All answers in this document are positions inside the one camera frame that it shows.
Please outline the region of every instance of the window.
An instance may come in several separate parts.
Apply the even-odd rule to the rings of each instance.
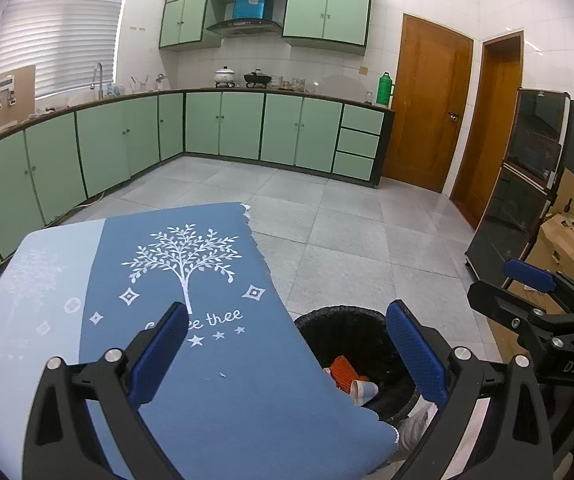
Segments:
[[[0,73],[34,64],[36,97],[114,77],[123,0],[8,0],[0,19]]]

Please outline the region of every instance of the faucet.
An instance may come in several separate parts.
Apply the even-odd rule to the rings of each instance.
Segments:
[[[102,99],[102,63],[98,62],[96,63],[96,66],[94,67],[94,76],[91,79],[91,86],[89,87],[90,89],[94,89],[96,87],[96,85],[94,84],[94,82],[96,81],[96,72],[98,72],[98,69],[100,69],[100,81],[99,81],[99,88],[98,88],[98,100]]]

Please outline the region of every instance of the trash can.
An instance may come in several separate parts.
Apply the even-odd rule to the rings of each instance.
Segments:
[[[294,323],[322,368],[344,355],[359,375],[378,385],[378,395],[365,408],[392,425],[406,418],[419,393],[387,335],[380,312],[358,306],[327,306],[300,316]]]

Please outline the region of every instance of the green thermos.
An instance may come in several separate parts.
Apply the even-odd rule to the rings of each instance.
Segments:
[[[378,93],[376,94],[376,102],[379,105],[389,105],[389,96],[391,95],[391,77],[389,72],[385,72],[380,79],[378,79]]]

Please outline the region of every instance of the white pot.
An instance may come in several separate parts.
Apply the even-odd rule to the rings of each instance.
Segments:
[[[236,72],[224,66],[223,68],[214,71],[213,80],[216,83],[233,83]]]

